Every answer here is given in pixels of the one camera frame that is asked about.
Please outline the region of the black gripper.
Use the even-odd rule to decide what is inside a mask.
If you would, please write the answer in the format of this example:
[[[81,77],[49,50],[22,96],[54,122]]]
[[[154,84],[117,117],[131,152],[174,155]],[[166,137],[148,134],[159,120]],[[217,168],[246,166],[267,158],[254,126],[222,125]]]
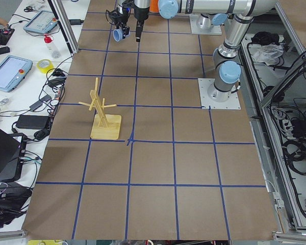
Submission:
[[[117,20],[116,27],[122,29],[122,38],[126,39],[130,35],[130,27],[127,26],[127,22],[130,16],[129,8],[117,8]]]
[[[149,7],[139,8],[134,6],[134,16],[137,19],[136,24],[136,42],[141,41],[141,35],[143,32],[144,21],[148,19]]]

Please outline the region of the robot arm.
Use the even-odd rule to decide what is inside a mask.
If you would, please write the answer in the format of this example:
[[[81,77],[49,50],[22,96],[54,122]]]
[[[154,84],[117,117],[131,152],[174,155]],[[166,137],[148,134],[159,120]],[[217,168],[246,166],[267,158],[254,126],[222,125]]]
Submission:
[[[234,14],[223,44],[213,54],[217,76],[208,88],[208,96],[216,102],[229,99],[241,75],[241,68],[233,59],[253,18],[271,10],[275,4],[276,1],[158,1],[159,13],[165,19],[179,13]]]
[[[130,27],[127,25],[131,15],[131,10],[134,10],[136,23],[136,41],[141,41],[141,34],[144,27],[144,22],[148,19],[150,12],[151,1],[118,1],[117,8],[113,11],[106,11],[107,21],[114,25],[116,29],[113,31],[115,41],[121,41],[130,36]],[[157,1],[158,12],[165,19],[173,18],[177,13],[181,12],[182,7],[185,8],[185,13],[192,13],[194,1]],[[197,27],[200,29],[208,29],[213,26],[224,24],[227,20],[226,13],[202,13],[197,20]]]

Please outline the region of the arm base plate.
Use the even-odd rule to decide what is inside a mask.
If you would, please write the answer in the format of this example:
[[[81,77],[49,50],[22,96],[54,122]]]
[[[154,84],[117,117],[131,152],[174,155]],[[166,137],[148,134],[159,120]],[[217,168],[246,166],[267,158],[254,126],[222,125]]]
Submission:
[[[240,110],[240,102],[235,86],[228,92],[221,92],[214,86],[215,79],[199,78],[198,88],[203,109]]]
[[[196,35],[221,35],[221,25],[224,22],[224,14],[191,14],[191,33]]]

